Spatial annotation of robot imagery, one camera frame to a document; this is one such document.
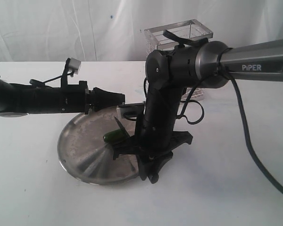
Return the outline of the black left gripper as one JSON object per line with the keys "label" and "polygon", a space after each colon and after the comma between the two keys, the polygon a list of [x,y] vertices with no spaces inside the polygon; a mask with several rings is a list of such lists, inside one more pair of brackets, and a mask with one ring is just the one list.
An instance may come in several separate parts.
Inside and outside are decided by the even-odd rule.
{"label": "black left gripper", "polygon": [[125,102],[125,95],[122,93],[108,92],[98,87],[89,90],[87,81],[84,81],[84,91],[84,114],[88,114],[90,109],[98,112],[104,108],[118,106]]}

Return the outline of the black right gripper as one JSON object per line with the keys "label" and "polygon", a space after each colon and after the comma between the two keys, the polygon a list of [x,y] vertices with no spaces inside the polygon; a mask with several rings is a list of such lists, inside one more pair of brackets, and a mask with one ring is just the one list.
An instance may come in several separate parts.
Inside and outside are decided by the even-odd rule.
{"label": "black right gripper", "polygon": [[146,146],[138,140],[136,135],[112,144],[113,159],[121,155],[135,155],[141,180],[154,184],[158,182],[162,167],[173,158],[173,150],[180,145],[191,144],[193,136],[187,131],[173,131],[166,147]]}

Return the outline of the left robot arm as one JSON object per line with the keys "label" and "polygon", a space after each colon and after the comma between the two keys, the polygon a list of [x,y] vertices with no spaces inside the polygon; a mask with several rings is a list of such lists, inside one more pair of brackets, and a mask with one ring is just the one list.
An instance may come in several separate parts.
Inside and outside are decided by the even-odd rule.
{"label": "left robot arm", "polygon": [[60,87],[7,83],[0,79],[0,117],[28,114],[84,113],[121,105],[125,95],[94,87],[86,81]]}

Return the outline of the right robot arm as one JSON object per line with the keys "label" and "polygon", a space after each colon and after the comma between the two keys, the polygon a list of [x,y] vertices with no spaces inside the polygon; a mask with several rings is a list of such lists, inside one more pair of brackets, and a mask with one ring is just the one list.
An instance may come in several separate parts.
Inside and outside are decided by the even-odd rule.
{"label": "right robot arm", "polygon": [[149,83],[144,104],[117,108],[119,116],[136,119],[135,132],[113,145],[114,157],[136,156],[139,176],[156,183],[173,150],[192,142],[187,131],[174,131],[181,96],[186,87],[217,89],[231,78],[283,82],[283,39],[240,48],[229,48],[207,39],[181,43],[174,50],[154,50],[146,60]]}

